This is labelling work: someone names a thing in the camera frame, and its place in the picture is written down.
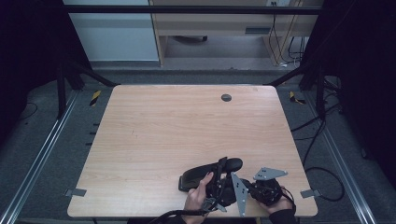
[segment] metal rod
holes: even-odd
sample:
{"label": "metal rod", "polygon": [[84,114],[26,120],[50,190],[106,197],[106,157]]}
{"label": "metal rod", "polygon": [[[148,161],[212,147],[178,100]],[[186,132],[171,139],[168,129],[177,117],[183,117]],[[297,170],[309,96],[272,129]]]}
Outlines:
{"label": "metal rod", "polygon": [[[305,94],[305,99],[311,108],[312,113],[317,115],[315,106],[313,105],[314,99],[309,94]],[[330,133],[327,127],[323,130],[323,135],[326,140],[326,143],[329,146],[329,153],[334,162],[334,166],[340,175],[340,179],[343,181],[346,187],[346,193],[349,196],[349,199],[352,205],[355,208],[356,214],[358,215],[359,219],[361,220],[362,224],[375,224],[376,220],[375,217],[367,204],[366,200],[364,199],[363,194],[361,193],[361,189],[359,188],[358,183],[356,182],[355,178],[353,177],[352,172],[350,171],[347,163],[344,161],[343,156],[335,144],[334,139],[332,138],[332,134]]]}
{"label": "metal rod", "polygon": [[43,6],[41,10],[68,13],[177,13],[177,14],[276,14],[321,15],[337,13],[322,7],[234,7],[234,6]]}
{"label": "metal rod", "polygon": [[28,174],[21,183],[20,188],[18,189],[11,203],[8,205],[6,211],[2,214],[2,216],[0,216],[0,223],[13,224],[17,220],[18,214],[26,202],[26,199],[29,197],[29,194],[35,185],[35,182],[38,179],[41,170],[47,161],[47,158],[49,157],[62,129],[64,128],[64,125],[69,118],[69,115],[71,114],[71,111],[74,108],[74,105],[76,104],[79,91],[73,91],[73,93],[74,94],[69,97],[69,101],[67,103],[68,107],[66,108],[64,115],[60,119],[56,120],[44,145],[38,152],[35,161],[30,167]]}

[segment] metal bracket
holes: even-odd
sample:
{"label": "metal bracket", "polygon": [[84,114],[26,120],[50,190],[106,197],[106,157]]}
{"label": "metal bracket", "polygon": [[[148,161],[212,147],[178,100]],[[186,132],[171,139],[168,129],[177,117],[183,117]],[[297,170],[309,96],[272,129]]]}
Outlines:
{"label": "metal bracket", "polygon": [[72,197],[72,196],[84,197],[86,192],[87,192],[87,190],[85,190],[85,189],[67,189],[64,192],[64,196],[66,196],[66,197]]}
{"label": "metal bracket", "polygon": [[302,190],[301,196],[303,198],[310,198],[310,197],[318,197],[321,196],[321,193],[318,189],[308,189],[308,190]]}
{"label": "metal bracket", "polygon": [[241,179],[236,175],[236,172],[232,173],[231,178],[233,180],[236,202],[238,203],[239,216],[244,217],[248,198],[248,188],[242,183]]}
{"label": "metal bracket", "polygon": [[281,171],[281,170],[276,170],[276,169],[271,169],[267,167],[262,167],[260,171],[253,176],[253,179],[255,180],[270,180],[274,179],[283,175],[287,175],[288,172],[286,171]]}

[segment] gray carpet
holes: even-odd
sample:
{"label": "gray carpet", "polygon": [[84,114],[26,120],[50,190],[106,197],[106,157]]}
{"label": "gray carpet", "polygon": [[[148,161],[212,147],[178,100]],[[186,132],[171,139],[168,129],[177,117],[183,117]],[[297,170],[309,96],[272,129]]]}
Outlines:
{"label": "gray carpet", "polygon": [[[260,71],[128,71],[116,75],[107,76],[112,81],[128,84],[262,84],[267,83],[280,73],[263,75]],[[85,78],[87,85],[79,94],[77,104],[67,121],[57,144],[49,155],[49,159],[37,179],[35,187],[25,206],[20,213],[20,220],[35,218],[39,220],[81,220],[73,219],[66,214],[70,198],[64,196],[66,189],[76,186],[84,161],[90,150],[87,143],[93,141],[97,126],[106,108],[111,88],[107,88],[90,78]],[[290,90],[296,92],[296,97],[304,99],[304,94],[298,91],[296,82],[290,81],[279,86],[280,101],[285,110],[291,128],[314,117],[308,105],[292,103],[289,99]],[[42,146],[50,128],[55,121],[57,113],[56,85],[49,83],[34,90],[29,96],[29,102],[37,104],[38,109],[32,117],[24,119],[16,126],[14,134],[8,139],[1,149],[1,172],[0,188],[4,193],[0,194],[0,208],[6,208],[12,199],[16,188],[21,183],[29,165],[35,159],[35,155]],[[95,91],[102,93],[95,107],[89,106],[89,102]],[[336,103],[336,98],[329,98],[329,105]],[[361,157],[359,144],[356,143],[353,133],[350,131],[345,118],[337,111],[327,118],[327,127],[330,129],[337,145],[340,146],[342,155],[347,161],[349,168],[357,179],[362,193],[378,223],[396,223],[396,193],[389,185],[386,178],[380,172],[374,161],[368,161]],[[306,138],[313,136],[318,128],[314,123],[310,126],[293,133],[294,138]],[[301,158],[304,156],[310,140],[297,140],[296,146]],[[312,151],[305,167],[320,166],[336,173],[332,159],[329,156],[327,145],[320,135],[313,145]],[[321,171],[308,173],[308,180],[313,188],[320,189],[323,195],[330,198],[337,197],[340,193],[339,184],[330,175]],[[311,218],[302,218],[302,223],[360,223],[355,209],[347,195],[337,203],[316,198],[318,215]]]}

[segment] black cable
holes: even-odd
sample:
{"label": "black cable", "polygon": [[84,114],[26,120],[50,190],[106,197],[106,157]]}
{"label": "black cable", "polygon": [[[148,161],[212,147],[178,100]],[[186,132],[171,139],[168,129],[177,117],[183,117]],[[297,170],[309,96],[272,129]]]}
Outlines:
{"label": "black cable", "polygon": [[305,36],[303,36],[301,39],[302,39],[301,40],[302,43],[300,45],[300,58],[302,59],[303,56],[304,56],[304,52],[305,52],[305,49],[304,49],[304,47],[305,47]]}
{"label": "black cable", "polygon": [[[323,132],[323,130],[324,130],[324,127],[319,131],[319,134],[321,134],[322,132]],[[303,141],[303,140],[308,140],[308,139],[312,139],[312,138],[314,138],[315,136],[312,136],[312,137],[306,137],[306,138],[296,138],[296,139],[293,139],[294,141]]]}
{"label": "black cable", "polygon": [[290,62],[290,61],[285,60],[285,59],[283,58],[283,56],[282,56],[282,51],[280,50],[279,40],[277,39],[277,34],[276,34],[276,29],[275,29],[275,22],[276,22],[276,14],[274,14],[273,26],[272,26],[271,33],[270,33],[270,38],[269,38],[270,49],[271,49],[273,55],[275,55],[274,50],[273,50],[272,45],[271,45],[271,35],[272,35],[272,32],[274,32],[275,39],[276,39],[276,43],[277,43],[277,48],[278,48],[278,50],[279,50],[279,56],[280,56],[280,58],[281,58],[285,63],[292,63],[292,62]]}
{"label": "black cable", "polygon": [[326,102],[327,98],[329,98],[329,97],[331,97],[331,96],[337,97],[338,94],[337,94],[337,92],[330,93],[330,94],[328,94],[327,96],[325,96],[325,97],[323,98],[323,100]]}
{"label": "black cable", "polygon": [[320,126],[319,126],[317,132],[315,133],[315,136],[312,138],[312,141],[311,141],[311,143],[309,144],[308,150],[306,151],[306,153],[305,153],[305,155],[304,155],[303,167],[305,167],[306,158],[308,158],[308,154],[309,154],[309,152],[311,151],[312,146],[313,146],[314,143],[315,143],[315,140],[316,140],[317,137],[319,136],[320,130],[321,130],[322,128],[324,128],[323,125],[324,125],[325,123],[326,123],[326,121],[325,121],[325,119],[324,119],[324,120],[320,123]]}
{"label": "black cable", "polygon": [[[340,104],[332,105],[331,107],[329,107],[328,109],[326,109],[325,112],[327,113],[327,112],[333,110],[334,108],[336,108],[336,107],[339,106],[339,105],[340,105]],[[319,119],[319,118],[320,118],[320,116],[314,117],[314,118],[312,118],[311,120],[307,121],[306,123],[304,123],[304,124],[298,126],[297,128],[290,129],[290,131],[291,131],[292,133],[295,132],[295,131],[298,131],[298,130],[300,130],[300,129],[302,129],[302,128],[308,126],[308,125],[310,125],[311,123],[313,123],[315,120],[317,120],[317,119]]]}
{"label": "black cable", "polygon": [[290,197],[289,197],[289,195],[285,194],[285,193],[282,191],[282,196],[285,197],[287,200],[289,200],[289,201],[291,202],[292,210],[293,210],[293,212],[294,212],[294,214],[295,214],[296,211],[297,211],[297,206],[296,206],[296,203],[294,202],[294,197],[293,197],[293,195],[291,194],[291,192],[290,192],[288,189],[285,189],[285,188],[282,188],[282,189],[285,190],[285,191],[290,195]]}
{"label": "black cable", "polygon": [[32,117],[33,114],[35,114],[35,112],[37,112],[37,109],[38,109],[37,104],[35,104],[35,103],[27,103],[27,104],[28,104],[28,105],[34,105],[34,106],[35,106],[35,111],[33,111],[30,115],[28,115],[28,116],[26,116],[26,117],[24,117],[24,118],[21,118],[20,120],[28,119],[28,118]]}
{"label": "black cable", "polygon": [[[291,52],[290,49],[291,49],[291,45],[292,45],[293,42],[294,42],[294,38],[295,38],[294,36],[291,38],[291,41],[290,41],[290,44],[289,44],[289,48],[288,48],[288,54],[289,54],[289,57],[290,57],[290,58],[294,59],[294,61],[300,62],[301,59],[303,58],[302,54],[304,54],[304,51],[303,51],[301,45],[305,45],[305,41],[304,41],[305,37],[302,36],[302,38],[301,38],[301,41],[302,41],[302,42],[301,42],[301,44],[300,44],[300,51]],[[300,54],[300,57],[298,58],[298,60],[296,60],[297,57],[293,57],[293,56],[291,56],[291,54]]]}
{"label": "black cable", "polygon": [[164,213],[164,214],[160,215],[159,217],[154,218],[148,224],[160,223],[161,221],[163,221],[164,219],[166,219],[170,216],[204,216],[206,213],[208,213],[208,212],[206,212],[204,210],[195,210],[195,211],[173,210],[173,211]]}
{"label": "black cable", "polygon": [[346,193],[345,186],[344,186],[343,182],[341,181],[341,179],[335,173],[331,172],[330,170],[327,170],[327,169],[324,169],[321,167],[317,167],[317,166],[310,167],[310,168],[306,169],[305,172],[308,173],[309,171],[312,171],[312,170],[321,170],[321,171],[324,171],[324,172],[332,175],[338,181],[338,183],[340,183],[340,185],[341,185],[341,194],[337,198],[332,199],[332,198],[329,198],[329,197],[326,197],[323,195],[320,195],[319,197],[326,201],[333,202],[333,203],[341,201],[341,199],[343,199],[343,197]]}

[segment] table top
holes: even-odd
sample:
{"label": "table top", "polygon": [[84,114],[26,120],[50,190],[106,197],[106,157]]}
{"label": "table top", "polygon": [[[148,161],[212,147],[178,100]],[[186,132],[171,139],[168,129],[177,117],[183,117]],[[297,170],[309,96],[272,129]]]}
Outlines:
{"label": "table top", "polygon": [[[232,99],[225,102],[221,95]],[[251,85],[121,85],[114,88],[73,196],[71,217],[157,217],[183,209],[177,189],[187,170],[240,158],[240,178],[253,182],[261,167],[286,170],[277,178],[294,196],[296,216],[312,217],[313,198],[276,89]],[[227,213],[239,217],[237,203]],[[246,217],[266,217],[248,195]]]}

